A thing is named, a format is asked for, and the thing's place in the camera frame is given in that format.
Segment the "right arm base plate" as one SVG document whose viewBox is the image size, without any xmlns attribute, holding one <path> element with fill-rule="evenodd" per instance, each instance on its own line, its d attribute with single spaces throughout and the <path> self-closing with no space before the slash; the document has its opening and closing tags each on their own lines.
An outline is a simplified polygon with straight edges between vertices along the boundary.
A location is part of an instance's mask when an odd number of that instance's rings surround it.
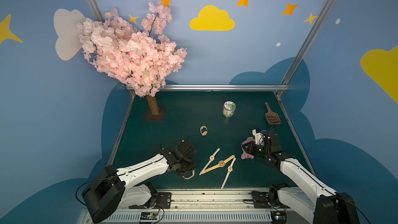
<svg viewBox="0 0 398 224">
<path fill-rule="evenodd" d="M 280 202 L 278 194 L 274 190 L 268 192 L 252 191 L 251 196 L 255 208 L 288 208 Z"/>
</svg>

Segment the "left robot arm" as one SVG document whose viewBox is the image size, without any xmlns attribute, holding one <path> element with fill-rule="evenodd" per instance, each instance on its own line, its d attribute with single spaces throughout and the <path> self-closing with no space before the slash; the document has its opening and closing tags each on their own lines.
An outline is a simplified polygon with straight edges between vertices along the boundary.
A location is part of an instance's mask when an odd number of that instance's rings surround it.
<svg viewBox="0 0 398 224">
<path fill-rule="evenodd" d="M 171 150 L 162 150 L 141 163 L 114 168 L 103 168 L 99 175 L 84 183 L 79 201 L 86 206 L 91 220 L 99 224 L 118 208 L 130 206 L 152 207 L 159 195 L 147 180 L 170 171 L 189 180 L 195 175 L 196 150 L 183 141 Z"/>
</svg>

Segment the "pink cloth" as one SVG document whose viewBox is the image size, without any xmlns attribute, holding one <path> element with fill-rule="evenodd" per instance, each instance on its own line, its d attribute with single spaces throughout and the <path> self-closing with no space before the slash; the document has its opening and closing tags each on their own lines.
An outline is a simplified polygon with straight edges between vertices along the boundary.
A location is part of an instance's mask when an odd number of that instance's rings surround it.
<svg viewBox="0 0 398 224">
<path fill-rule="evenodd" d="M 249 152 L 249 146 L 255 143 L 255 139 L 253 137 L 249 137 L 247 138 L 244 142 L 242 142 L 241 144 L 241 149 L 243 151 L 242 155 L 241 155 L 241 159 L 245 160 L 245 159 L 253 159 L 254 155 L 252 155 Z"/>
</svg>

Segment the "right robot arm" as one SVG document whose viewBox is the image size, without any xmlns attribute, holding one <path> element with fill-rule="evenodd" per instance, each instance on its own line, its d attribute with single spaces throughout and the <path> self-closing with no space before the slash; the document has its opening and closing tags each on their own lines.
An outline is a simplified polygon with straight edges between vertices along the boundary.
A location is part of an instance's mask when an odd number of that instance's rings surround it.
<svg viewBox="0 0 398 224">
<path fill-rule="evenodd" d="M 308 171 L 288 152 L 282 150 L 277 135 L 256 133 L 255 141 L 243 144 L 243 151 L 253 157 L 268 160 L 275 168 L 289 177 L 298 187 L 286 183 L 270 185 L 267 193 L 253 191 L 255 206 L 268 205 L 275 212 L 273 224 L 285 224 L 287 214 L 279 208 L 290 208 L 310 224 L 358 224 L 360 222 L 353 198 L 338 193 Z"/>
</svg>

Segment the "cream looped watch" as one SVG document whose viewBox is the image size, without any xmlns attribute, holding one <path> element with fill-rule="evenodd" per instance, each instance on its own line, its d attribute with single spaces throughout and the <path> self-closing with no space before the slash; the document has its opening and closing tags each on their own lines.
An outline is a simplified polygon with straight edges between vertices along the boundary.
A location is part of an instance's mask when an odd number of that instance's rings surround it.
<svg viewBox="0 0 398 224">
<path fill-rule="evenodd" d="M 182 178 L 185 180 L 190 180 L 193 177 L 195 177 L 195 170 L 192 170 L 190 174 L 188 173 L 182 176 Z"/>
<path fill-rule="evenodd" d="M 208 134 L 208 128 L 205 125 L 201 126 L 200 133 L 202 136 L 206 136 Z"/>
</svg>

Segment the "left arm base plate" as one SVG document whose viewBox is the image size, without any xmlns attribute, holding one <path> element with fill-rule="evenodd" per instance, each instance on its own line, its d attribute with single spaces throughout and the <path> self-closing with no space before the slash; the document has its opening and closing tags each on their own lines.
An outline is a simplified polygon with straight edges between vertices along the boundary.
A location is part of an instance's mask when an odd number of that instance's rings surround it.
<svg viewBox="0 0 398 224">
<path fill-rule="evenodd" d="M 160 192 L 157 195 L 151 197 L 144 205 L 131 205 L 129 209 L 153 209 L 159 208 L 170 209 L 172 201 L 171 192 Z"/>
</svg>

